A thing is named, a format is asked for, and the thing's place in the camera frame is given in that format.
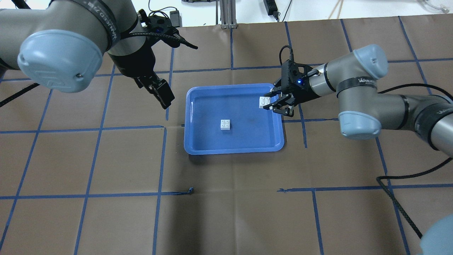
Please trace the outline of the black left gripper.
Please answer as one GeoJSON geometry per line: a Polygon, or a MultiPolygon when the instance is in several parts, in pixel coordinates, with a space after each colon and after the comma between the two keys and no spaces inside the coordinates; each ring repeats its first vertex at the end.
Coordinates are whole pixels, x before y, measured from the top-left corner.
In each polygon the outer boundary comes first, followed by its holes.
{"type": "Polygon", "coordinates": [[[175,95],[168,81],[158,79],[154,72],[156,59],[150,43],[143,43],[138,50],[128,55],[112,55],[112,60],[121,74],[133,78],[139,89],[145,88],[154,95],[163,109],[170,107],[175,95]]]}

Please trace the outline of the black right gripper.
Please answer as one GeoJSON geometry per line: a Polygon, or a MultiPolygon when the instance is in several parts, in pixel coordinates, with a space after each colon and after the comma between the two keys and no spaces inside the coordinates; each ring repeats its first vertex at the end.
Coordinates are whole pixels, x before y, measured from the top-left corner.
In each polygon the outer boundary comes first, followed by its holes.
{"type": "Polygon", "coordinates": [[[280,77],[275,82],[273,88],[271,88],[268,93],[264,94],[264,97],[280,96],[278,100],[270,104],[269,110],[283,116],[293,117],[294,105],[306,103],[319,98],[319,95],[314,92],[310,84],[310,78],[319,73],[319,71],[314,71],[314,68],[309,65],[302,63],[301,65],[302,67],[300,67],[299,70],[304,73],[303,83],[301,86],[293,86],[288,89],[282,89],[280,77]]]}

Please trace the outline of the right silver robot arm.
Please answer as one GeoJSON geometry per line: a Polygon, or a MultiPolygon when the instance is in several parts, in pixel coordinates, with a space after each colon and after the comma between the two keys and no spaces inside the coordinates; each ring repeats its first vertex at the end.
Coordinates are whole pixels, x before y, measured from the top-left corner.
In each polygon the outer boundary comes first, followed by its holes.
{"type": "Polygon", "coordinates": [[[435,151],[448,158],[426,171],[402,176],[379,176],[378,185],[390,197],[420,239],[422,255],[452,254],[452,215],[422,233],[403,209],[384,180],[425,176],[452,162],[452,95],[437,86],[411,83],[377,90],[377,81],[388,73],[385,52],[367,45],[315,68],[294,61],[293,49],[280,61],[281,77],[259,98],[259,107],[292,117],[293,108],[317,98],[336,94],[341,134],[351,140],[377,138],[382,130],[414,132],[435,151]]]}

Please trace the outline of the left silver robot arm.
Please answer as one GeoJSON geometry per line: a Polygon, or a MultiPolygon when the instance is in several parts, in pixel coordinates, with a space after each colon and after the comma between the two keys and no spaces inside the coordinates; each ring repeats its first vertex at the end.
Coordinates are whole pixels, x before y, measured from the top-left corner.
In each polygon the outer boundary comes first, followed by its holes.
{"type": "Polygon", "coordinates": [[[64,93],[86,89],[108,54],[167,109],[174,94],[154,71],[153,34],[130,0],[52,0],[44,10],[1,9],[1,74],[22,71],[64,93]]]}

